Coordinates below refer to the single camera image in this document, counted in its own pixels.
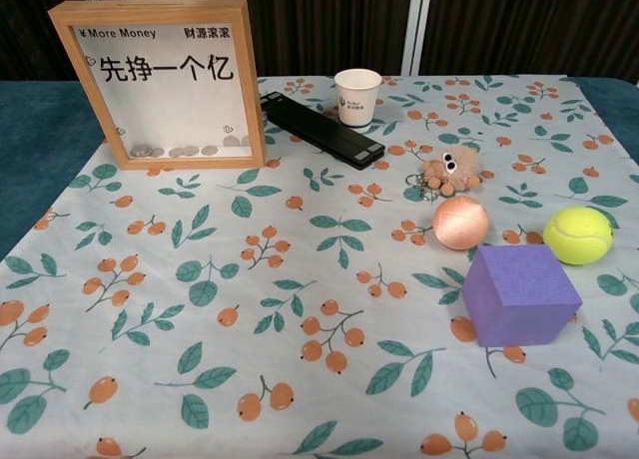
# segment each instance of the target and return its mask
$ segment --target dark curtain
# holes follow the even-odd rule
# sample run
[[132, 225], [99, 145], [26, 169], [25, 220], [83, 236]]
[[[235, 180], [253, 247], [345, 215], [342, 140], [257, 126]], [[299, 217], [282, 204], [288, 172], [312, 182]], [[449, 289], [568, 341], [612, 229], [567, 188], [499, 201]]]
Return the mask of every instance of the dark curtain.
[[63, 0], [0, 0], [0, 80], [72, 80], [47, 10]]
[[410, 0], [248, 0], [258, 75], [399, 74]]
[[639, 80], [639, 0], [430, 0], [421, 75]]

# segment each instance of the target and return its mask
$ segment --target blue carpet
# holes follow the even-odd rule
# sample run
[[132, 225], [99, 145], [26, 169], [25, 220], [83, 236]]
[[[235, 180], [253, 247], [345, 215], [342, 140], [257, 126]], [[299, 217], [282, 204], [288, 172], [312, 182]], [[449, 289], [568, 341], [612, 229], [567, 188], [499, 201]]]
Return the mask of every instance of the blue carpet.
[[[639, 162], [639, 89], [571, 78]], [[0, 82], [0, 258], [46, 212], [103, 140], [77, 82]]]

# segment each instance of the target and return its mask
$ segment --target floral tablecloth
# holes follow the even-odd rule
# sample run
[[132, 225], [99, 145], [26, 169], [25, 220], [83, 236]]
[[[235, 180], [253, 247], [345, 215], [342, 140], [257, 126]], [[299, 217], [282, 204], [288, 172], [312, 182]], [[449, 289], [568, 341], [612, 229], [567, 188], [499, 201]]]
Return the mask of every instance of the floral tablecloth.
[[[327, 77], [260, 79], [335, 118]], [[271, 125], [258, 170], [120, 171], [103, 145], [0, 264], [0, 456], [636, 457], [639, 169], [558, 76], [384, 77], [361, 172]], [[482, 348], [474, 249], [409, 183], [480, 153], [485, 242], [590, 206], [547, 346]]]

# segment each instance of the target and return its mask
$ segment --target coin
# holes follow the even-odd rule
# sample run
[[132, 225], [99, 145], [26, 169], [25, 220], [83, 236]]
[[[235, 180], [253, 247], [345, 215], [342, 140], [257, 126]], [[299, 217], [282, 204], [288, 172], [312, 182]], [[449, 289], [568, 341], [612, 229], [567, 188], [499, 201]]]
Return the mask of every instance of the coin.
[[129, 152], [133, 158], [146, 158], [150, 157], [153, 152], [153, 148], [149, 145], [134, 145]]
[[223, 145], [225, 147], [238, 147], [240, 145], [240, 139], [233, 135], [228, 135], [227, 137], [224, 137]]
[[182, 148], [171, 148], [169, 150], [169, 156], [171, 158], [177, 158], [184, 154], [184, 149]]
[[193, 157], [198, 153], [199, 150], [200, 149], [198, 147], [185, 147], [184, 155], [186, 155], [187, 157]]
[[214, 155], [217, 152], [218, 152], [218, 147], [214, 145], [208, 145], [207, 147], [202, 148], [202, 154], [206, 155], [207, 157]]

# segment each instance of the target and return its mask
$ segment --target sign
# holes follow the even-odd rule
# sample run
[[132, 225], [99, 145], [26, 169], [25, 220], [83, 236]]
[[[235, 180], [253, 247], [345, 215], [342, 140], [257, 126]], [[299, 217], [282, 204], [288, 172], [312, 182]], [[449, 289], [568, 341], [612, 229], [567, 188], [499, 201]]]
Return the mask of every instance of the sign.
[[264, 164], [246, 0], [74, 1], [49, 14], [122, 168]]

